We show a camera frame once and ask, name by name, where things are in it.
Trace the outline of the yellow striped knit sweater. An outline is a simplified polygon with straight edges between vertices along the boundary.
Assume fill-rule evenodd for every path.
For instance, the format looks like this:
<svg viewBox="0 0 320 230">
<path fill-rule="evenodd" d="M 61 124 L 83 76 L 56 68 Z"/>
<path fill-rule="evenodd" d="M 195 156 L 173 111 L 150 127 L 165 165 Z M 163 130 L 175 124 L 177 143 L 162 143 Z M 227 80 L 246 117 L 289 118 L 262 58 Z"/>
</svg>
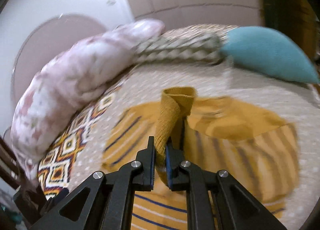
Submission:
<svg viewBox="0 0 320 230">
<path fill-rule="evenodd" d="M 172 192 L 164 172 L 165 142 L 201 169 L 227 170 L 274 216 L 299 181 L 296 128 L 276 113 L 231 98 L 201 98 L 191 87 L 163 90 L 159 102 L 124 111 L 103 152 L 102 169 L 117 171 L 154 137 L 155 187 L 137 192 L 132 229 L 186 229 L 184 192 Z"/>
</svg>

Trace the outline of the colourful geometric pattern blanket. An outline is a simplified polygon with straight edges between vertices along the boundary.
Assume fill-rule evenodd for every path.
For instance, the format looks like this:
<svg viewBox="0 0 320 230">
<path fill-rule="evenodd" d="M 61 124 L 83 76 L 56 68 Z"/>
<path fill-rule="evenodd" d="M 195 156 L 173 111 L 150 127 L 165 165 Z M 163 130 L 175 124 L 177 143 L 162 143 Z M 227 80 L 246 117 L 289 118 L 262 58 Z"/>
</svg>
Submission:
<svg viewBox="0 0 320 230">
<path fill-rule="evenodd" d="M 69 187 L 72 168 L 89 141 L 89 134 L 101 116 L 114 102 L 116 93 L 124 81 L 118 81 L 97 100 L 77 112 L 66 129 L 50 145 L 41 160 L 38 179 L 46 199 L 56 197 Z"/>
</svg>

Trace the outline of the pink floral folded duvet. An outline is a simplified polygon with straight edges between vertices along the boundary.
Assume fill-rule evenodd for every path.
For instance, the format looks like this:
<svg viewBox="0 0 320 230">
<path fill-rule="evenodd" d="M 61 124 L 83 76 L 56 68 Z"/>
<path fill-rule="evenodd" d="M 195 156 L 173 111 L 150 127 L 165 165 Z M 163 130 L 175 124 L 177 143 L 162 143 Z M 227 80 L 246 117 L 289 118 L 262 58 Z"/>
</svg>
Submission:
<svg viewBox="0 0 320 230">
<path fill-rule="evenodd" d="M 78 41 L 34 75 L 16 105 L 10 133 L 12 151 L 28 180 L 38 184 L 40 161 L 71 117 L 133 64 L 141 43 L 164 30 L 157 19 L 122 25 Z"/>
</svg>

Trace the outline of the beige dotted bedspread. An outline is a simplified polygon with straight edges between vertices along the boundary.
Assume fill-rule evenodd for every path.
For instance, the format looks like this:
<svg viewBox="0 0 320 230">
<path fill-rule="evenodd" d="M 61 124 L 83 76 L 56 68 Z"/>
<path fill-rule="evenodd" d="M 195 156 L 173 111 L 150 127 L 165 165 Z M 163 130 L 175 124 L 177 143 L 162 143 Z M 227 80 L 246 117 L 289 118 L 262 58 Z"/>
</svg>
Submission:
<svg viewBox="0 0 320 230">
<path fill-rule="evenodd" d="M 187 133 L 185 158 L 208 171 L 227 170 L 268 206 L 282 208 L 281 223 L 299 229 L 319 199 L 319 106 L 310 86 L 237 68 L 231 59 L 218 65 L 150 63 L 138 65 L 107 93 L 105 113 L 93 124 L 69 182 L 74 190 L 97 170 L 111 173 L 146 147 L 155 123 L 140 121 L 132 139 L 107 144 L 137 120 L 134 106 L 157 102 L 163 90 L 193 87 L 198 98 L 230 97 L 266 109 L 292 127 L 252 141 L 213 139 Z"/>
</svg>

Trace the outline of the olive polka dot pillow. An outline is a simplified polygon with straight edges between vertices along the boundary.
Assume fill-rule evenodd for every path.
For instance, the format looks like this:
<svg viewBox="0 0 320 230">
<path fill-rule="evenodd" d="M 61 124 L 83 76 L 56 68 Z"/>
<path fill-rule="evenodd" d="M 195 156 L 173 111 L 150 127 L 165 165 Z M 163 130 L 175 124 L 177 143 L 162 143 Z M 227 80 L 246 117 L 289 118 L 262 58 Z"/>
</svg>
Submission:
<svg viewBox="0 0 320 230">
<path fill-rule="evenodd" d="M 140 43 L 135 52 L 135 63 L 155 61 L 207 62 L 218 64 L 221 40 L 214 32 L 199 32 L 182 37 L 153 37 Z"/>
</svg>

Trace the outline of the teal knit cushion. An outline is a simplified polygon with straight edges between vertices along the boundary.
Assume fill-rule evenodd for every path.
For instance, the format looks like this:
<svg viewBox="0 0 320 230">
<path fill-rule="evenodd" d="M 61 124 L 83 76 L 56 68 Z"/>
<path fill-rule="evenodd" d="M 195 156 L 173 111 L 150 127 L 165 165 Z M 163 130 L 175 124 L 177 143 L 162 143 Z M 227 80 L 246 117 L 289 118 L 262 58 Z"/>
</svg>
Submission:
<svg viewBox="0 0 320 230">
<path fill-rule="evenodd" d="M 269 77 L 318 84 L 318 73 L 304 51 L 283 33 L 262 26 L 242 26 L 227 32 L 221 47 L 233 63 Z"/>
</svg>

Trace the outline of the pink round headboard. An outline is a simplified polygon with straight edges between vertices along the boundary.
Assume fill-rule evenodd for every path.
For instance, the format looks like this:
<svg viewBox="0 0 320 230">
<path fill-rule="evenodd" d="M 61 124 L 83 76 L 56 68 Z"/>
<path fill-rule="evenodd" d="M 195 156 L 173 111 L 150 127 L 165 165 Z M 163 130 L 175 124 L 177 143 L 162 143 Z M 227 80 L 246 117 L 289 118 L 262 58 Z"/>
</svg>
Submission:
<svg viewBox="0 0 320 230">
<path fill-rule="evenodd" d="M 54 17 L 39 25 L 26 38 L 16 56 L 11 75 L 11 103 L 16 106 L 33 76 L 57 54 L 81 39 L 104 33 L 107 28 L 85 15 Z"/>
</svg>

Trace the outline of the dark wooden door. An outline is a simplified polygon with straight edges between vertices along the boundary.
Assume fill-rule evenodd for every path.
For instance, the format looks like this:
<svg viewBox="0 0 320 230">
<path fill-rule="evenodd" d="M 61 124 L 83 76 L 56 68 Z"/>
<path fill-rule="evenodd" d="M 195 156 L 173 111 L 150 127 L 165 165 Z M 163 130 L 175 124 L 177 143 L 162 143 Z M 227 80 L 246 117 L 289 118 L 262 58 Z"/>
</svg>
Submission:
<svg viewBox="0 0 320 230">
<path fill-rule="evenodd" d="M 319 44 L 319 2 L 316 0 L 263 0 L 265 26 L 298 44 L 313 62 Z"/>
</svg>

